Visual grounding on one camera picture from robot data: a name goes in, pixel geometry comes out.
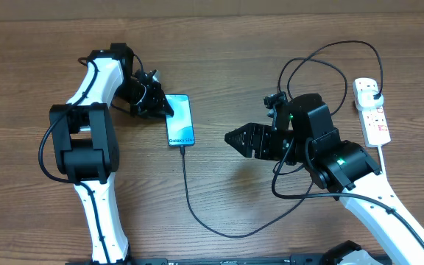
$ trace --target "wood grain surface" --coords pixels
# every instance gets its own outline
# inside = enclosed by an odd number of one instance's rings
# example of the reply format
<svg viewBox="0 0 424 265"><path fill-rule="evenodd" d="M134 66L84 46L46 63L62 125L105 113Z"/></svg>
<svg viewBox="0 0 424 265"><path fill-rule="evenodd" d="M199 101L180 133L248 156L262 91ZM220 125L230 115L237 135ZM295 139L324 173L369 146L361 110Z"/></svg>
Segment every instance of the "wood grain surface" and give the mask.
<svg viewBox="0 0 424 265"><path fill-rule="evenodd" d="M424 0L0 0L0 21L424 12Z"/></svg>
<svg viewBox="0 0 424 265"><path fill-rule="evenodd" d="M382 56L392 135L384 147L389 181L424 227L424 13L0 23L0 264L63 264L91 256L80 199L71 185L44 177L36 156L49 108L70 98L85 76L78 57L127 42L147 69L162 71L166 93L191 97L197 138L186 149L191 204L206 224L237 235L295 202L272 195L273 162L243 158L224 134L248 122L271 122L262 99L276 91L287 60L347 39L368 41ZM340 67L349 82L379 80L377 60L365 46L334 46L318 58ZM334 110L344 85L334 70L309 63L291 89L293 95L319 92ZM353 100L349 91L333 123L343 139L364 144ZM180 152L168 148L164 121L116 110L111 116L121 149L116 197L135 257L286 256L323 252L348 239L382 252L332 199L309 199L249 238L210 233L188 212ZM377 159L373 149L370 154ZM45 161L56 174L51 140ZM300 172L280 178L278 190L298 194L309 184Z"/></svg>

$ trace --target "phone screen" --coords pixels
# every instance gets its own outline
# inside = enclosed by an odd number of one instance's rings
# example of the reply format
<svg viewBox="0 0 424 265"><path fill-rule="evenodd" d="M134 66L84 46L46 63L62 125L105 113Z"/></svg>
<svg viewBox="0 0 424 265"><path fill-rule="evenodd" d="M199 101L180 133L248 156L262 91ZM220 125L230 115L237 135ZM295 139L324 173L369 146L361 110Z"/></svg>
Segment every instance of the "phone screen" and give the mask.
<svg viewBox="0 0 424 265"><path fill-rule="evenodd" d="M166 95L174 115L166 115L166 130L170 146L191 146L196 142L192 127L191 106L188 95Z"/></svg>

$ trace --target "power strip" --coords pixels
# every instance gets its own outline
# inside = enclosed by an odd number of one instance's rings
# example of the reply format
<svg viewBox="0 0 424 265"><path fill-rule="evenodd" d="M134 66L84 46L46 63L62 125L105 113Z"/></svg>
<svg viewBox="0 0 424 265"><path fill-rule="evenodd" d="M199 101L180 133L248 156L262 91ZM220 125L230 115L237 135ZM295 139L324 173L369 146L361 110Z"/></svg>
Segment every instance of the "power strip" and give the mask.
<svg viewBox="0 0 424 265"><path fill-rule="evenodd" d="M367 147L383 146L390 142L389 128L387 120L380 102L361 102L362 93L366 93L366 88L377 90L377 82L370 78L358 78L353 83L355 104L358 107L359 119L361 120L362 133Z"/></svg>

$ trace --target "black wire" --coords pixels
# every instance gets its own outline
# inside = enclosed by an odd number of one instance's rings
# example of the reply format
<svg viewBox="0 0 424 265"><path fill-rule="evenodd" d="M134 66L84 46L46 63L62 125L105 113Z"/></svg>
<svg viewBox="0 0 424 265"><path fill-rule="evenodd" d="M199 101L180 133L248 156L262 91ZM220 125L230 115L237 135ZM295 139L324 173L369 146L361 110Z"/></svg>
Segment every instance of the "black wire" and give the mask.
<svg viewBox="0 0 424 265"><path fill-rule="evenodd" d="M272 168L272 173L276 174L276 167L279 165L280 161L278 161L275 165L274 168ZM299 172L300 170L302 170L304 168L304 164L300 165L299 167L297 167L296 169L290 171L290 172L286 172L286 173L279 173L280 176L284 176L287 174L294 174L295 172Z"/></svg>
<svg viewBox="0 0 424 265"><path fill-rule="evenodd" d="M119 110L119 111L121 111L121 112L123 112L123 113L126 113L127 115L130 115L130 111L128 111L128 110L125 110L125 109L123 109L123 108L121 108L121 107L115 106L115 105L114 105L114 104L112 104L112 103L110 103L110 106L111 106L111 107L113 107L113 108L115 108L116 110Z"/></svg>
<svg viewBox="0 0 424 265"><path fill-rule="evenodd" d="M315 52L313 52L312 54L310 54L306 59L304 59L297 67L296 69L292 72L291 76L289 77L289 81L287 82L287 92L289 93L289 97L292 99L292 95L291 95L291 89L290 89L290 82L291 82L291 78L294 76L295 72L308 60L310 60L313 56L315 56L318 52L320 52L321 50L323 50L324 48L327 48L329 46L333 46L336 44L341 44L341 43L361 43L364 45L369 46L375 53L375 56L377 57L377 61L379 62L379 69L381 70L381 87L379 88L379 93L377 93L376 95L374 95L374 99L378 99L381 97L382 94L382 88L384 86L384 71L382 69L382 61L381 61L381 56L379 56L379 53L377 52L377 50L374 48L374 46L372 46L371 44L365 42L365 41L360 41L360 40L344 40L344 41L338 41L335 43L330 43L327 44L325 46L323 46L320 49L317 49Z"/></svg>
<svg viewBox="0 0 424 265"><path fill-rule="evenodd" d="M99 221L99 213L97 211L96 200L94 199L94 191L92 191L88 185L82 182L79 182L77 184L85 188L86 191L88 192L89 197L91 198L91 203L93 204L93 210L94 210L94 219L96 220L96 227L99 234L99 240L101 241L102 249L104 250L104 255L106 256L107 264L110 264L109 252L107 251L107 245L106 245L106 242L104 241L104 236L102 235L102 231L101 231L101 222Z"/></svg>
<svg viewBox="0 0 424 265"><path fill-rule="evenodd" d="M320 193L320 194L308 194L308 193L306 193L306 194L299 194L299 195L282 195L282 194L279 194L276 191L276 187L275 187L276 181L278 180L279 172L283 167L284 161L286 161L287 157L289 156L291 149L292 149L292 144L287 149L286 154L284 155L283 159L280 161L278 170L276 170L276 173L275 173L274 177L272 178L271 190L272 190L272 193L276 197L281 198L281 199L300 199L300 202L302 202L302 200L304 200L304 199L310 199L310 198L350 197L350 198L362 199L364 201L371 202L371 203L373 203L377 206L382 207L384 210L386 210L387 214L393 214L403 225L405 225L405 227L410 231L410 233L413 235L413 237L415 237L415 239L418 241L420 246L424 249L424 241L420 238L420 236L413 229L413 227L411 227L411 225L395 209L390 208L388 205L385 205L385 204L383 204L382 202L379 202L376 199L366 197L366 196L362 196L362 195L358 195L358 194L346 194L346 193ZM309 163L309 166L312 166L311 161L308 158L308 154L306 155L306 159L307 159L307 163Z"/></svg>
<svg viewBox="0 0 424 265"><path fill-rule="evenodd" d="M96 81L97 78L97 74L99 72L99 69L97 68L97 65L94 61L89 60L88 58L79 58L78 62L81 63L84 66L88 66L88 63L93 64L94 66L94 75L93 75L93 79L89 82L88 87L86 88L86 90L82 93L81 97L75 102L73 103L65 112L63 112L60 117L58 117L58 119L55 120L55 122L53 124L50 125L50 127L47 129L47 131L45 132L45 134L42 137L42 141L40 142L40 146L38 148L38 164L40 166L40 169L42 169L42 172L51 180L57 181L57 182L61 182L61 183L73 183L70 180L67 179L62 179L59 177L55 177L54 175L50 174L50 172L47 170L47 168L45 167L45 165L43 164L43 148L45 147L45 143L47 142L47 138L49 137L50 133L52 133L54 127L66 116L68 115L68 113L70 111L72 111L76 106L78 106L88 95L89 91L92 89L94 82ZM102 248L104 249L104 254L106 256L106 260L107 260L107 264L110 264L110 259L109 259L109 253L107 252L107 246L106 243L104 242L104 236L102 235L102 231L101 231L101 223L99 222L99 214L97 211L97 206L96 206L96 201L94 200L94 195L92 190L84 183L82 182L78 182L76 184L81 185L83 188L86 189L86 191L88 192L89 196L91 197L91 202L93 204L93 210L94 210L94 219L96 220L96 226L97 226L97 231L99 234L99 240L101 241L102 244Z"/></svg>
<svg viewBox="0 0 424 265"><path fill-rule="evenodd" d="M283 69L280 71L280 74L279 74L279 79L278 79L278 90L279 90L279 92L281 92L281 89L280 89L280 81L281 81L281 79L282 79L282 77L283 77L284 71L286 70L287 66L288 66L290 63L294 62L295 60L305 60L305 59L307 59L307 58L298 57L298 58L290 59L290 60L289 60L289 62L287 62L287 63L285 64L285 66L283 67ZM331 115L334 115L334 114L335 114L335 113L337 113L337 112L338 112L338 110L342 107L343 103L345 103L346 94L347 94L347 80L346 80L346 76L345 76L345 74L343 74L343 72L342 72L342 71L341 71L338 67L336 67L336 66L332 65L331 63L328 63L328 62L325 62L325 61L322 61L322 60L317 60L317 59L307 59L307 61L311 61L311 62L315 62L315 63L321 63L321 64L323 64L323 65L330 66L331 68L333 68L333 69L337 70L337 71L339 72L339 74L341 74L341 75L342 75L342 77L343 77L343 79L344 79L344 83L345 83L345 84L344 84L344 94L343 94L343 99L342 99L341 103L339 103L339 106L336 108L336 110L335 110L335 111L333 111L333 112L331 113ZM290 92L290 89L289 89L289 88L288 88L288 92L289 92L289 96L290 96L290 97L291 97L291 99L292 99L292 95L291 95L291 92Z"/></svg>
<svg viewBox="0 0 424 265"><path fill-rule="evenodd" d="M184 173L185 199L186 199L186 202L188 203L189 211L191 212L192 216L196 219L196 221L200 225L202 225L205 229L207 229L207 230L211 231L212 233L215 233L215 234L217 234L219 236L223 236L223 237L226 237L226 238L229 238L229 239L242 239L242 238L246 238L248 236L252 236L252 235L256 234L257 232L263 230L264 228L266 228L266 227L268 227L268 226L276 223L277 221L281 220L282 218L286 217L293 210L295 210L297 207L299 207L299 205L304 200L304 199L300 200L296 205L294 205L292 208L290 208L287 212L281 214L276 219L272 220L271 222L263 225L262 227L254 230L254 231L252 231L252 232L250 232L248 234L239 235L239 236L230 236L230 235L227 235L227 234L224 234L224 233L220 233L219 231L214 230L213 228L211 228L211 227L207 226L206 224L204 224L204 222L202 222L199 219L199 217L196 216L196 214L194 213L194 210L192 210L191 203L189 202L188 180L187 180L187 177L186 177L186 159L185 159L186 151L185 151L185 147L184 146L181 146L180 147L180 151L181 151L181 156L183 157L183 173ZM310 184L310 186L308 187L308 190L307 190L307 192L305 194L308 194L310 192L310 190L312 189L312 186L313 186L313 183Z"/></svg>
<svg viewBox="0 0 424 265"><path fill-rule="evenodd" d="M145 78L145 71L144 71L144 64L141 63L140 57L136 54L133 54L135 58L137 58L138 63L140 64L140 78L138 78L138 81L141 83L143 78Z"/></svg>

